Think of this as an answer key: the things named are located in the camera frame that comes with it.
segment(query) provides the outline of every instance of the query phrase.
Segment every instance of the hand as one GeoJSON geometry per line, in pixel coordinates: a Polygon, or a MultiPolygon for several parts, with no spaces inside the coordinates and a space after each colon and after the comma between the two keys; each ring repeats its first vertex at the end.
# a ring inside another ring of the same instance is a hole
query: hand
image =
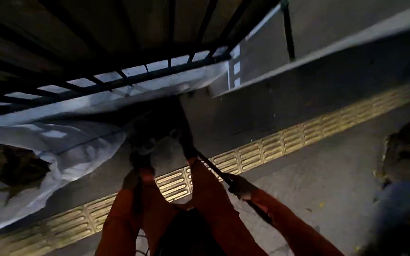
{"type": "Polygon", "coordinates": [[[229,188],[229,192],[236,195],[238,199],[249,201],[251,200],[252,193],[259,189],[247,181],[244,177],[229,173],[224,173],[224,175],[232,180],[233,184],[229,188]]]}

